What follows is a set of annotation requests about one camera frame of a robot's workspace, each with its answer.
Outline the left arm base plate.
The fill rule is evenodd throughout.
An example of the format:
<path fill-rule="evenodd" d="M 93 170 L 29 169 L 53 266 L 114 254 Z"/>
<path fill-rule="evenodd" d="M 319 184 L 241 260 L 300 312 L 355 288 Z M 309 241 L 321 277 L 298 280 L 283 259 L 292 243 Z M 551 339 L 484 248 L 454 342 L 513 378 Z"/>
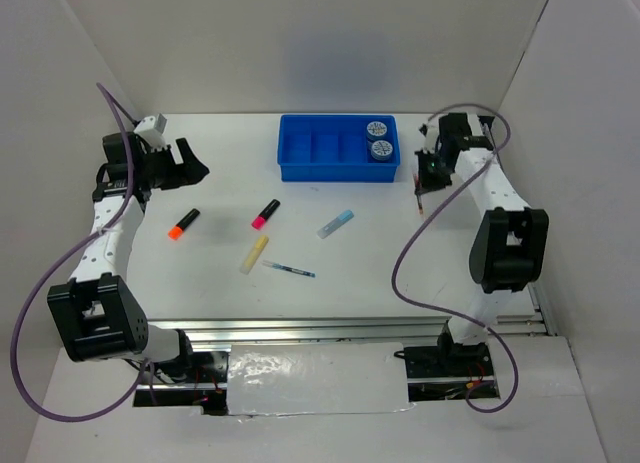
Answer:
<path fill-rule="evenodd" d="M 228 414 L 228 351 L 194 352 L 182 363 L 157 364 L 134 393 L 135 408 L 194 408 L 205 415 Z"/>

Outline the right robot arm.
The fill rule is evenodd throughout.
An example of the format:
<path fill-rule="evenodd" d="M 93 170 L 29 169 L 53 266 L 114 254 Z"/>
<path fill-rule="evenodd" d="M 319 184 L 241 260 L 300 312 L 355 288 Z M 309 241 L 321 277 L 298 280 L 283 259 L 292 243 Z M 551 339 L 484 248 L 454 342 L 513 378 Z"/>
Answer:
<path fill-rule="evenodd" d="M 477 285 L 467 318 L 453 316 L 438 338 L 436 362 L 448 375 L 460 374 L 481 352 L 499 313 L 541 273 L 549 228 L 545 210 L 532 208 L 511 185 L 490 136 L 487 119 L 448 113 L 420 128 L 434 149 L 415 152 L 417 198 L 472 179 L 468 186 L 481 222 L 469 253 Z"/>

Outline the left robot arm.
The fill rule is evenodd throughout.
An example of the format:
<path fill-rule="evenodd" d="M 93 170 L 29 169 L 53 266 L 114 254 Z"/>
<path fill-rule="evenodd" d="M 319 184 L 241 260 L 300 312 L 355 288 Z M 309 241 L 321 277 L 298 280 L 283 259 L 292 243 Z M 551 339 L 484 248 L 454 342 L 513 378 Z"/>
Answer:
<path fill-rule="evenodd" d="M 49 289 L 47 304 L 72 361 L 148 359 L 171 381 L 187 381 L 198 360 L 189 338 L 150 324 L 126 275 L 153 190 L 195 185 L 209 169 L 184 138 L 174 144 L 180 162 L 169 147 L 154 149 L 134 133 L 107 135 L 102 144 L 106 161 L 92 192 L 95 238 L 68 282 Z"/>

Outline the red gel pen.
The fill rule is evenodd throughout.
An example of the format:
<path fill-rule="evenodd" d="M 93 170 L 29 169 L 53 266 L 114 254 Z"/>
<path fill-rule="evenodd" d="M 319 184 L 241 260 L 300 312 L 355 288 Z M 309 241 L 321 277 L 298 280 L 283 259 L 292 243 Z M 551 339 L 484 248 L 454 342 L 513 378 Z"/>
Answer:
<path fill-rule="evenodd" d="M 412 172 L 412 179 L 414 184 L 414 195 L 416 198 L 418 212 L 419 212 L 419 215 L 423 217 L 424 208 L 421 200 L 421 183 L 420 183 L 419 175 L 415 172 Z"/>

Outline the blue gel pen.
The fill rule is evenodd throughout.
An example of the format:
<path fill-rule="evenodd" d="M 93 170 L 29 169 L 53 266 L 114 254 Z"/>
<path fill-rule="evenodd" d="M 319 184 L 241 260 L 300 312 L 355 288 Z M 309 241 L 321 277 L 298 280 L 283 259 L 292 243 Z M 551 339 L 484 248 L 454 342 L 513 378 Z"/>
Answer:
<path fill-rule="evenodd" d="M 283 265 L 283 264 L 272 262 L 272 261 L 268 261 L 268 260 L 263 260 L 262 261 L 262 265 L 265 266 L 265 267 L 274 269 L 274 270 L 279 270 L 279 271 L 284 271 L 284 272 L 296 274 L 298 276 L 309 277 L 309 278 L 315 278 L 316 277 L 316 274 L 314 272 L 310 272 L 310 271 L 307 271 L 307 270 L 303 270 L 303 269 L 299 269 L 299 268 Z"/>

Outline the orange highlighter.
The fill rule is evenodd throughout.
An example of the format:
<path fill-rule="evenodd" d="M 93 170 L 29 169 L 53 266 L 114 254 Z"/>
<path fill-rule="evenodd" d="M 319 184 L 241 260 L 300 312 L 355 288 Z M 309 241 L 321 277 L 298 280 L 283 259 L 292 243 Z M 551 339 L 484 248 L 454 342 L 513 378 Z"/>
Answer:
<path fill-rule="evenodd" d="M 194 221 L 200 216 L 201 212 L 193 208 L 191 209 L 181 220 L 174 225 L 174 227 L 168 232 L 168 237 L 177 241 L 185 233 L 185 231 L 194 223 Z"/>

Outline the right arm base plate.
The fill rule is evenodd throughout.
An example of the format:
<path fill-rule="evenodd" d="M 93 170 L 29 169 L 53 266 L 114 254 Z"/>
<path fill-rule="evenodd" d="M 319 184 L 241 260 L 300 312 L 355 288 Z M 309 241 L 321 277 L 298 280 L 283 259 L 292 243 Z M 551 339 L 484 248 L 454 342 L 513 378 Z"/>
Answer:
<path fill-rule="evenodd" d="M 410 402 L 495 398 L 499 395 L 494 366 L 486 345 L 462 356 L 445 354 L 437 346 L 414 346 L 395 351 L 404 363 Z"/>

